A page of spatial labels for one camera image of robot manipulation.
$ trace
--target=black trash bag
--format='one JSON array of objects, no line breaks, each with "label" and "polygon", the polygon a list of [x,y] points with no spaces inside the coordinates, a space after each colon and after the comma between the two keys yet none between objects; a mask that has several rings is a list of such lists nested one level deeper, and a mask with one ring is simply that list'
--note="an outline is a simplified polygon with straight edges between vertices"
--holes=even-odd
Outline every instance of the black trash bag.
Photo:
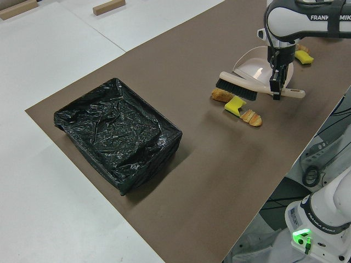
[{"label": "black trash bag", "polygon": [[157,174],[182,138],[117,78],[55,112],[54,123],[122,196]]}]

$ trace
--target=robot label sticker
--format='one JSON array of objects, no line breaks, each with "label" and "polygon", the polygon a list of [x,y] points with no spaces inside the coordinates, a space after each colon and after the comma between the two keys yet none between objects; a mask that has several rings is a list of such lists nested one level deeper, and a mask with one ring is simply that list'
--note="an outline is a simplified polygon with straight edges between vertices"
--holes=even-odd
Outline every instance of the robot label sticker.
[{"label": "robot label sticker", "polygon": [[[327,21],[328,15],[307,15],[310,21]],[[340,21],[351,21],[351,15],[340,15]]]},{"label": "robot label sticker", "polygon": [[294,207],[292,209],[290,209],[290,211],[288,212],[288,217],[290,219],[290,223],[292,225],[292,227],[295,229],[297,229],[300,225],[301,225],[301,218],[299,217],[299,215],[297,213],[295,213],[297,207]]}]

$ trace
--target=black bristles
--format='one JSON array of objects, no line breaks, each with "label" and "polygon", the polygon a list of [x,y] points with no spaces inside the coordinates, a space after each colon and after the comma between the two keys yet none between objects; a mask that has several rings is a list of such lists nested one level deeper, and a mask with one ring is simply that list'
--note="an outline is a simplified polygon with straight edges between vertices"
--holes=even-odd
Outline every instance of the black bristles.
[{"label": "black bristles", "polygon": [[230,93],[234,93],[235,95],[247,100],[256,100],[257,92],[253,92],[252,90],[245,89],[228,81],[224,81],[221,78],[217,81],[216,87],[219,89],[224,89]]}]

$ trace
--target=green light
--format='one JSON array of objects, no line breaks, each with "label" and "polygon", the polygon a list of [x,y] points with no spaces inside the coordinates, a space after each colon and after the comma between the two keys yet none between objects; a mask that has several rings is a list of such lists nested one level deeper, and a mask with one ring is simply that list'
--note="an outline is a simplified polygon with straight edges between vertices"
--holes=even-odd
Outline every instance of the green light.
[{"label": "green light", "polygon": [[302,235],[302,234],[305,234],[305,233],[308,234],[309,232],[311,232],[311,230],[305,228],[305,229],[302,229],[302,230],[293,232],[292,235],[293,235],[293,236],[299,236],[299,235]]}]

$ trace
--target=white surface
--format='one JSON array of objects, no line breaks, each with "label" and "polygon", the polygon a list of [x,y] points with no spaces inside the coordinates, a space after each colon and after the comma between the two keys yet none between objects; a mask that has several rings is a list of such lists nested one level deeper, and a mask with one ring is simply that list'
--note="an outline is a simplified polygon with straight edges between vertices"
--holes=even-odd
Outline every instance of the white surface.
[{"label": "white surface", "polygon": [[48,3],[0,22],[0,262],[163,262],[24,112],[123,54]]},{"label": "white surface", "polygon": [[193,18],[224,0],[126,0],[124,7],[95,16],[107,0],[58,0],[125,51]]}]

